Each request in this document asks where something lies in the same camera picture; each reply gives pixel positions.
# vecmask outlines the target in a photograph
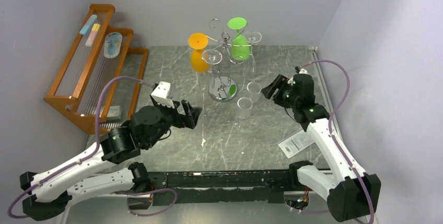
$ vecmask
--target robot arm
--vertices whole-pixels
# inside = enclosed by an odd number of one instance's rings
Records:
[[[29,192],[31,196],[22,201],[24,213],[41,221],[61,214],[66,207],[104,193],[148,191],[150,180],[141,163],[133,163],[115,173],[90,176],[140,155],[141,149],[152,148],[172,126],[194,129],[202,109],[192,108],[189,102],[182,100],[185,114],[179,114],[177,108],[180,103],[172,100],[172,94],[173,86],[170,83],[157,84],[151,93],[154,105],[141,108],[131,115],[130,120],[101,136],[95,154],[96,143],[56,168],[39,174],[22,174],[21,188],[33,188]],[[92,157],[81,162],[82,158],[92,154]],[[74,165],[40,184],[47,176],[71,164]]]
[[[295,177],[294,183],[317,192],[326,200],[331,215],[339,222],[368,215],[369,205],[359,179],[363,180],[369,192],[374,210],[380,194],[380,180],[375,174],[367,174],[355,161],[332,124],[329,124],[329,113],[322,105],[315,103],[312,77],[298,67],[296,73],[291,79],[278,75],[262,89],[262,93],[285,110],[292,109],[294,120],[320,148],[332,176],[320,172],[309,161],[301,161],[289,166]]]

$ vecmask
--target marble surface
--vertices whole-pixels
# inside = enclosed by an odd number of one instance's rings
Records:
[[[228,70],[240,91],[234,100],[226,103],[209,97],[207,89],[212,74],[197,74],[191,69],[187,46],[151,47],[149,51],[144,79],[175,84],[174,100],[188,100],[192,106],[202,107],[203,112],[195,129],[173,127],[168,139],[158,142],[150,150],[142,150],[142,155],[125,161],[112,171],[134,161],[144,163],[152,172],[287,169],[290,163],[300,160],[309,160],[318,168],[328,168],[316,144],[290,159],[284,155],[277,144],[300,131],[301,126],[273,101],[262,98],[253,105],[250,118],[236,119],[236,102],[246,94],[247,83],[254,80],[265,87],[278,74],[290,77],[295,66],[313,60],[307,47],[256,46],[253,51],[257,62],[255,76],[251,75],[247,64],[233,65]],[[138,68],[136,58],[127,58],[122,74],[135,76]],[[320,88],[318,70],[314,66],[307,70],[316,82],[316,101],[324,105],[326,99]],[[129,104],[133,87],[127,82],[118,84],[113,104]],[[150,88],[142,86],[137,110],[151,104],[150,92]]]

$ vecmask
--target wooden rack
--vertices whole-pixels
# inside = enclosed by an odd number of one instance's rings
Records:
[[[100,29],[94,43],[91,47],[86,47],[85,42],[89,33],[84,36],[77,33],[62,67],[48,94],[44,97],[46,103],[88,134],[94,133],[95,110],[99,94],[109,80],[120,75],[126,55],[128,53],[141,55],[142,60],[138,73],[138,78],[140,79],[143,78],[148,58],[148,50],[146,48],[129,47],[133,35],[132,29],[115,28],[109,25],[114,11],[114,6],[109,4],[90,5],[89,12],[81,27],[83,27],[92,14],[97,15],[95,23],[100,24]],[[110,32],[119,32],[123,36],[120,54],[115,58],[105,58],[103,56],[104,39]],[[108,96],[102,105],[101,123],[107,121],[106,115],[111,106],[115,88],[116,83],[108,90]],[[140,84],[137,84],[127,117],[135,110],[139,90]],[[105,127],[100,128],[101,134],[108,131],[109,129]]]

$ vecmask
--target countertop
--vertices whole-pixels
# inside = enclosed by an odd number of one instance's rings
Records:
[[[254,80],[266,87],[278,74],[291,77],[295,66],[314,60],[306,46],[255,46],[255,76],[251,75],[246,64],[233,65],[228,72],[240,91],[235,99],[225,103],[210,98],[207,89],[213,74],[194,72],[190,66],[190,53],[187,46],[150,47],[144,80],[173,83],[176,86],[174,100],[184,99],[193,107],[202,107],[196,128],[173,127],[168,139],[159,141],[150,150],[142,150],[142,155],[109,171],[119,170],[134,161],[142,162],[152,172],[287,169],[290,163],[301,160],[309,160],[319,169],[328,168],[316,144],[290,159],[284,155],[278,143],[300,131],[301,126],[271,100],[262,98],[254,103],[251,117],[241,121],[241,127],[236,125],[239,123],[236,102],[245,95],[247,83]],[[122,75],[135,76],[138,68],[136,58],[127,58]],[[316,102],[325,105],[327,99],[321,89],[319,70],[315,66],[306,69],[314,78]],[[121,105],[123,112],[127,111],[125,105],[129,104],[133,87],[128,82],[119,83],[112,104]],[[151,88],[142,86],[136,110],[152,104],[151,91]]]

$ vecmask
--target glass base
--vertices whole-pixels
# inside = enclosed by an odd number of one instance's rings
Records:
[[[213,100],[217,102],[228,102],[237,95],[238,86],[233,79],[220,76],[220,78],[216,77],[211,80],[208,91]]]

